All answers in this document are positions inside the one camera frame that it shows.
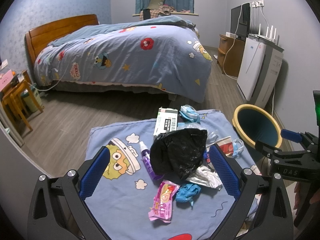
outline blue handle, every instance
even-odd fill
[[[82,201],[92,196],[109,162],[110,151],[105,147],[80,182],[79,197]]]
[[[297,132],[282,129],[280,133],[281,137],[292,142],[300,143],[302,142],[302,136]]]
[[[228,195],[233,196],[237,200],[241,194],[239,179],[215,145],[210,147],[209,157]]]

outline wall socket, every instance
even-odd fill
[[[263,7],[264,6],[264,0],[260,0],[260,1],[254,1],[251,3],[252,4],[252,8],[256,8],[256,7]]]

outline white tissue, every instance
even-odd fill
[[[211,187],[220,190],[222,188],[222,182],[218,174],[212,172],[208,167],[201,165],[186,179],[192,183]]]

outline bed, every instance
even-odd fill
[[[96,15],[76,16],[34,28],[26,41],[40,86],[204,100],[212,59],[195,25],[177,16],[117,25],[98,25]]]

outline wooden nightstand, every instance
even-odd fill
[[[22,72],[24,79],[19,82],[16,86],[10,88],[10,87],[6,87],[3,89],[3,93],[4,96],[2,98],[1,104],[2,107],[5,111],[5,113],[7,114],[9,120],[12,122],[12,124],[14,125],[14,127],[16,128],[16,130],[18,129],[16,122],[14,121],[13,116],[11,115],[10,111],[7,109],[7,106],[10,108],[11,112],[13,113],[14,117],[16,120],[19,120],[20,118],[23,120],[23,122],[25,123],[25,125],[32,130],[32,127],[30,126],[28,120],[26,119],[26,117],[24,116],[24,114],[22,113],[22,110],[24,110],[25,114],[27,116],[29,116],[29,113],[23,103],[23,101],[21,100],[21,93],[27,89],[29,92],[29,96],[31,97],[33,103],[36,105],[36,107],[40,110],[40,112],[43,112],[42,107],[38,104],[38,102],[36,101],[33,92],[30,89],[30,86],[28,83],[31,84],[31,80],[30,77],[27,73],[26,70],[24,70]]]
[[[227,75],[237,77],[240,71],[245,42],[236,39],[234,46],[226,57],[226,53],[231,48],[232,44],[233,38],[220,34],[217,62],[221,68],[222,74],[224,74],[225,71]]]

